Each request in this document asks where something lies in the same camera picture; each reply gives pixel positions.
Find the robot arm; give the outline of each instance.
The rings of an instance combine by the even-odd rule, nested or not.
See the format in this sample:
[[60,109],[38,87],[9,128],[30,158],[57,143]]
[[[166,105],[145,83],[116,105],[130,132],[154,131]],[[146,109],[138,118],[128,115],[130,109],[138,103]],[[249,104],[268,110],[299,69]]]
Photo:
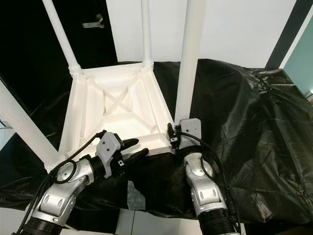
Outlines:
[[220,188],[213,181],[212,167],[201,159],[203,156],[200,142],[190,137],[201,139],[201,121],[197,118],[181,120],[179,126],[175,127],[175,132],[169,124],[168,134],[173,148],[184,157],[187,182],[191,188],[191,198],[202,233],[240,235],[236,232],[235,223],[228,216]]
[[105,132],[97,145],[95,157],[87,155],[78,162],[70,161],[57,171],[54,183],[41,197],[20,234],[59,235],[85,186],[98,177],[110,177],[112,167],[122,169],[127,161],[135,161],[134,158],[148,154],[149,150],[143,149],[124,162],[120,151],[137,143],[137,139],[121,141],[117,134]]

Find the black plastic sheet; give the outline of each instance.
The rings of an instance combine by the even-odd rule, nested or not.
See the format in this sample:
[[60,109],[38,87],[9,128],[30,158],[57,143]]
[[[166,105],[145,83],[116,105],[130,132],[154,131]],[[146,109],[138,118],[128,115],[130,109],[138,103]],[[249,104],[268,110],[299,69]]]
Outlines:
[[[174,117],[179,63],[155,62],[154,73]],[[32,116],[55,147],[61,138],[69,89],[65,86],[63,93],[50,100],[54,105],[47,104]],[[313,222],[313,108],[283,70],[199,60],[192,117],[202,120],[202,138],[222,161],[243,222]],[[20,147],[24,143],[17,143],[17,138],[0,152],[0,206],[23,209],[44,169],[33,153],[25,151],[27,146]],[[26,162],[21,168],[22,159]],[[223,188],[216,171],[217,183]],[[145,196],[150,213],[194,218],[182,161],[176,156],[147,157],[127,176]],[[76,207],[126,208],[125,176],[104,181],[86,188]],[[14,192],[19,190],[16,198]]]

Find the door handle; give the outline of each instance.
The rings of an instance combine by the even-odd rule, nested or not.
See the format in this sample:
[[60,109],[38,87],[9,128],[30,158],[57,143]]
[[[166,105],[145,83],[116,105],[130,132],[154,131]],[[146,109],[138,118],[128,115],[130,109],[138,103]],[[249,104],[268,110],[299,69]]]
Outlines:
[[104,28],[103,17],[101,14],[96,15],[97,22],[83,23],[84,28]]

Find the black cable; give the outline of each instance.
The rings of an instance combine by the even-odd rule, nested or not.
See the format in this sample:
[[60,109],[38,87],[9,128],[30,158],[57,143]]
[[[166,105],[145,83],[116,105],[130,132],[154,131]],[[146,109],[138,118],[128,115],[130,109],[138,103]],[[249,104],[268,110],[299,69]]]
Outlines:
[[[51,180],[52,180],[53,178],[55,178],[56,173],[58,172],[58,170],[59,170],[62,166],[64,166],[65,164],[67,164],[67,163],[69,163],[69,162],[71,162],[71,163],[74,162],[74,161],[72,161],[72,159],[73,159],[74,157],[76,157],[76,156],[77,156],[79,153],[81,153],[88,145],[90,145],[91,142],[92,142],[95,138],[102,138],[105,133],[106,133],[106,131],[103,130],[102,132],[95,134],[87,143],[85,143],[85,144],[84,144],[80,149],[78,149],[73,155],[71,155],[71,156],[70,156],[68,159],[66,159],[65,161],[59,163],[55,168],[53,168],[53,169],[49,172],[49,174],[46,176],[46,178],[41,182],[39,188],[37,189],[37,191],[35,192],[35,194],[34,194],[32,200],[30,201],[29,208],[28,208],[27,211],[26,211],[26,214],[25,214],[25,216],[24,216],[24,218],[23,218],[23,221],[22,221],[21,224],[20,224],[19,229],[18,229],[17,232],[16,232],[16,235],[19,235],[19,234],[21,233],[21,231],[22,231],[22,229],[23,229],[23,227],[24,227],[24,225],[25,225],[25,223],[26,223],[26,220],[27,220],[28,217],[29,217],[29,214],[30,214],[30,212],[31,212],[31,210],[32,210],[32,208],[33,208],[33,206],[34,206],[34,204],[36,203],[36,204],[35,204],[35,207],[38,205],[40,199],[42,198],[42,196],[43,196],[44,193],[45,193],[45,189],[47,188],[47,186],[49,185],[49,183],[51,183]],[[66,183],[68,180],[70,180],[70,177],[68,177],[65,181],[62,181],[62,182],[63,182],[63,183]]]
[[[231,192],[230,192],[230,188],[228,187],[228,184],[226,183],[226,178],[225,178],[225,175],[224,175],[224,171],[223,171],[223,167],[222,167],[222,164],[220,162],[220,159],[218,158],[218,156],[216,155],[216,153],[212,150],[211,146],[209,144],[207,144],[206,142],[204,142],[203,140],[199,139],[198,137],[196,136],[193,136],[193,135],[190,135],[188,133],[185,133],[185,132],[180,132],[181,135],[183,136],[187,136],[187,137],[190,137],[190,138],[193,138],[194,140],[197,140],[199,141],[202,145],[204,145],[208,150],[209,150],[209,154],[212,156],[212,158],[214,159],[215,163],[217,164],[218,168],[220,169],[221,171],[221,175],[222,175],[222,179],[223,179],[223,184],[224,184],[224,187],[226,189],[226,197],[227,199],[230,198],[233,206],[234,206],[234,210],[235,210],[235,214],[236,214],[236,218],[237,218],[237,223],[238,223],[238,226],[236,226],[236,223],[234,224],[235,227],[236,227],[236,230],[241,234],[241,226],[240,226],[240,217],[239,217],[239,213],[238,213],[238,208],[236,206],[236,203],[235,203],[235,199],[234,197],[232,196]],[[205,175],[211,179],[212,181],[213,178],[212,176],[209,175],[209,173],[206,171],[205,167],[204,167],[204,162],[203,162],[203,154],[200,158],[200,163],[201,163],[201,167],[202,167],[202,170],[204,171]]]
[[76,169],[77,169],[77,164],[73,160],[70,160],[69,162],[73,164],[73,170],[70,173],[70,175],[65,180],[61,180],[61,181],[58,181],[57,178],[54,178],[54,183],[56,183],[58,185],[62,185],[62,184],[65,184],[66,182],[68,182],[73,177],[73,175],[75,174]]

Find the white pole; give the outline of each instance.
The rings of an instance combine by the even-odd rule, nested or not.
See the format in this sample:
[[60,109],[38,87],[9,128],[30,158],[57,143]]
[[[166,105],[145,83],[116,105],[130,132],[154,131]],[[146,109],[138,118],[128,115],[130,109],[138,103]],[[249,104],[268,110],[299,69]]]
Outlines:
[[144,65],[149,66],[153,63],[151,53],[149,0],[141,0],[141,21],[142,21],[143,54],[144,54],[143,63]]
[[77,63],[73,50],[70,47],[69,41],[64,32],[64,29],[62,27],[61,21],[59,19],[57,11],[55,10],[52,0],[43,0],[43,3],[45,5],[45,10],[48,13],[54,32],[57,35],[57,38],[61,45],[64,56],[67,60],[69,72],[71,74],[76,73],[82,74],[83,71],[80,68],[80,65]]
[[58,153],[47,140],[1,80],[0,119],[5,120],[14,128],[25,143],[43,161],[47,170],[52,170],[64,160],[64,156]]
[[206,0],[188,0],[182,44],[175,125],[190,115]]

